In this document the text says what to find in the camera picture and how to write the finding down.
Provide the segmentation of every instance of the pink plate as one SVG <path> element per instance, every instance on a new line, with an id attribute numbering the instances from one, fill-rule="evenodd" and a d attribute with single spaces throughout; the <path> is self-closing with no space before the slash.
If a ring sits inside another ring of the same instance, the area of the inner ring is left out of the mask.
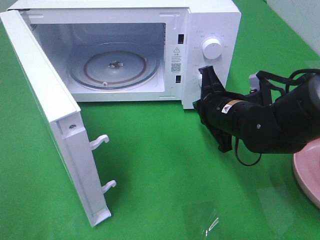
<path id="1" fill-rule="evenodd" d="M 304 193 L 320 208 L 320 138 L 293 155 L 293 171 Z"/>

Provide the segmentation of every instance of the white knob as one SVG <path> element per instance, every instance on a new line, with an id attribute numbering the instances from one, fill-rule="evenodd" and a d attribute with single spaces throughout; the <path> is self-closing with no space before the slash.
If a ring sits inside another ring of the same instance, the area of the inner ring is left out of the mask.
<path id="1" fill-rule="evenodd" d="M 207 59 L 216 59 L 222 53 L 222 44 L 218 39 L 210 38 L 203 43 L 202 51 Z"/>

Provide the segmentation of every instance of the turntable plate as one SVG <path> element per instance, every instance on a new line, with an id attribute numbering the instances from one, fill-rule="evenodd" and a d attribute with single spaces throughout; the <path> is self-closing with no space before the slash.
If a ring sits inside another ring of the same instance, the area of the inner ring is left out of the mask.
<path id="1" fill-rule="evenodd" d="M 95 89 L 122 89 L 151 78 L 159 60 L 152 47 L 127 42 L 81 46 L 71 56 L 70 75 Z"/>

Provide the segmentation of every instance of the white microwave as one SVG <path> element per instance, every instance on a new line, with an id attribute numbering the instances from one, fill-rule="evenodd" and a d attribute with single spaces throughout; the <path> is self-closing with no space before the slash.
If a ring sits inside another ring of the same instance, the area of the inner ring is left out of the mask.
<path id="1" fill-rule="evenodd" d="M 18 0 L 2 23 L 91 226 L 111 216 L 77 102 L 200 98 L 198 68 L 226 85 L 241 13 L 231 0 Z"/>

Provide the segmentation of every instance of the wall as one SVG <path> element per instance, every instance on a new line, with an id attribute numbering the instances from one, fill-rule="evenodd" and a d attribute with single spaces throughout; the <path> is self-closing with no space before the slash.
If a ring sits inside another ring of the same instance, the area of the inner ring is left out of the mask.
<path id="1" fill-rule="evenodd" d="M 7 8 L 9 8 L 16 1 L 17 0 L 0 0 L 0 13 L 7 10 Z"/>
<path id="2" fill-rule="evenodd" d="M 319 0 L 267 0 L 266 2 L 320 56 Z"/>

